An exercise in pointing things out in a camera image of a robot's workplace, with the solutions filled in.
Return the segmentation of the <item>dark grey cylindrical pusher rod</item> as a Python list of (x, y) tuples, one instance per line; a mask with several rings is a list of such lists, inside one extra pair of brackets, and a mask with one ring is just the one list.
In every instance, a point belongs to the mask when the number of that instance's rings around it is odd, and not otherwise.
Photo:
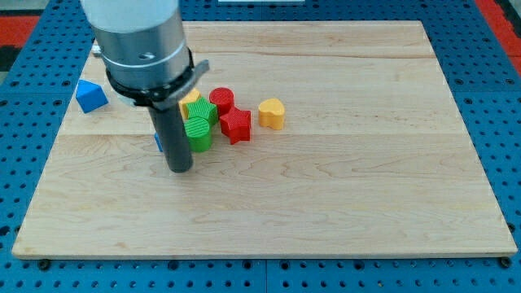
[(169, 169), (175, 173), (187, 172), (193, 159), (179, 106), (165, 110), (149, 107), (148, 111)]

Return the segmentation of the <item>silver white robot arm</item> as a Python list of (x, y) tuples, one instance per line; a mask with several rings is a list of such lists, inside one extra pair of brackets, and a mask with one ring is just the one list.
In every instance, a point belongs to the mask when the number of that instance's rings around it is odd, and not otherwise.
[(81, 0), (111, 87), (135, 107), (145, 107), (168, 167), (193, 164), (179, 101), (209, 70), (195, 63), (177, 0)]

